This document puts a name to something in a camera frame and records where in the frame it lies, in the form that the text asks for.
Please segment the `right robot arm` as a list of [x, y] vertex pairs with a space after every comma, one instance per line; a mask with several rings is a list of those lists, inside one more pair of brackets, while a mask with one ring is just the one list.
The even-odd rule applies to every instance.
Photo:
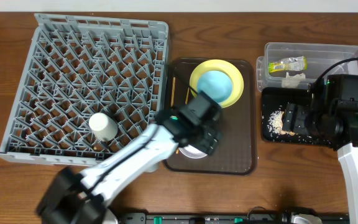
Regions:
[[344, 174], [350, 222], [358, 223], [358, 75], [329, 75], [309, 92], [309, 106], [287, 104], [282, 129], [332, 144]]

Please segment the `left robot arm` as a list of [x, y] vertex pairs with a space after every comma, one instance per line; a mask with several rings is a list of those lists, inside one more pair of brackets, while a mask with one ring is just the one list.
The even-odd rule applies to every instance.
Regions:
[[109, 159], [79, 173], [62, 169], [35, 209], [42, 223], [117, 223], [109, 205], [144, 172], [177, 148], [199, 145], [209, 153], [218, 144], [221, 109], [160, 111], [155, 123]]

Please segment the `white pink cup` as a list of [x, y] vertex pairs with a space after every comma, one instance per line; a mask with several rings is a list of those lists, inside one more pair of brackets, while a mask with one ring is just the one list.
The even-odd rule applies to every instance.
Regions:
[[115, 120], [104, 113], [93, 114], [88, 123], [92, 133], [100, 141], [110, 141], [118, 133], [118, 125]]

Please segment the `orange green snack wrapper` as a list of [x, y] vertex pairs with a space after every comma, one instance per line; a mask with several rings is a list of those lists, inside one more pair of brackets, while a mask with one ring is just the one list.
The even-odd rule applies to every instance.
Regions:
[[304, 56], [283, 58], [277, 62], [270, 62], [268, 64], [268, 72], [281, 71], [302, 71], [308, 68], [308, 62]]

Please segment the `yellow plate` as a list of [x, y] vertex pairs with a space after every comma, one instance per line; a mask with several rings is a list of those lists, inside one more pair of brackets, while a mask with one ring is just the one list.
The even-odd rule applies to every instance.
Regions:
[[200, 76], [202, 76], [202, 74], [208, 71], [213, 70], [224, 72], [226, 75], [229, 76], [232, 81], [232, 93], [230, 97], [222, 103], [219, 103], [222, 108], [227, 108], [237, 102], [241, 97], [242, 92], [244, 91], [244, 79], [239, 69], [225, 60], [207, 60], [196, 66], [190, 76], [190, 86], [192, 87], [192, 94], [196, 96], [197, 93], [201, 92], [198, 91], [196, 87]]

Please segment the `light blue bowl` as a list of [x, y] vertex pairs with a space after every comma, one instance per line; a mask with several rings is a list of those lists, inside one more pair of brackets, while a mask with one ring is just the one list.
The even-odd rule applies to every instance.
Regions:
[[196, 87], [198, 91], [204, 92], [217, 103], [222, 103], [232, 93], [232, 81], [229, 76], [215, 70], [202, 74]]

